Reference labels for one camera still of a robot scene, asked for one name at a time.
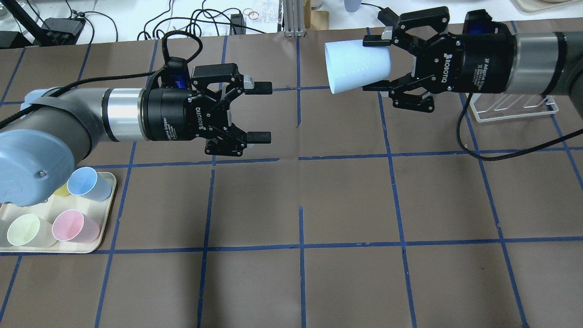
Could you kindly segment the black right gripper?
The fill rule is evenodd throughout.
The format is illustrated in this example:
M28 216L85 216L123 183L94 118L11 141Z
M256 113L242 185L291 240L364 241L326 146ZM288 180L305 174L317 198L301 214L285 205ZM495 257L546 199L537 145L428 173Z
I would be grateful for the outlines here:
M502 93L510 80L518 43L508 27L487 11L466 14L460 35L448 31L445 6L402 13L399 25L366 36L363 46L397 46L414 57L412 72L393 81L365 85L395 108L431 113L442 92Z

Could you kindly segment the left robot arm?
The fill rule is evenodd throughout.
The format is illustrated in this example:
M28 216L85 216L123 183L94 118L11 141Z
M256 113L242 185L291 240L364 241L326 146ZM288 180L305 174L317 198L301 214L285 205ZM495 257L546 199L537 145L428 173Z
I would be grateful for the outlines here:
M205 153L240 157L270 132L245 132L230 114L241 95L271 95L271 82L243 75L234 63L200 65L171 57L147 72L144 88L84 88L86 79L42 90L1 122L0 200L29 207L64 185L100 142L205 140Z

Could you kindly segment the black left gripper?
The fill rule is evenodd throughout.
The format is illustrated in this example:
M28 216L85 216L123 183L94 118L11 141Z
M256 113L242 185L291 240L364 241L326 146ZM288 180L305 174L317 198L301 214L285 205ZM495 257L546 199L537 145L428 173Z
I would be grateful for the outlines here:
M165 60L148 83L141 105L148 141L205 140L205 153L242 156L256 144L271 144L271 132L244 132L230 118L230 105L243 95L271 95L271 82L243 75L234 63L202 65L188 71L187 60Z

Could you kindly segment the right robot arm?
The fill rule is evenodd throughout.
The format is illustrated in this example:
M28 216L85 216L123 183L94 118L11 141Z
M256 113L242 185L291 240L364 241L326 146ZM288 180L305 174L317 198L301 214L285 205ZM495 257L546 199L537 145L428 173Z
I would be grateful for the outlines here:
M466 13L462 33L448 31L445 6L398 15L382 9L381 35L362 45L397 46L414 57L412 72L390 81L381 77L364 91L385 92L396 108L431 113L443 92L567 95L582 104L582 33L554 31L513 34L485 9Z

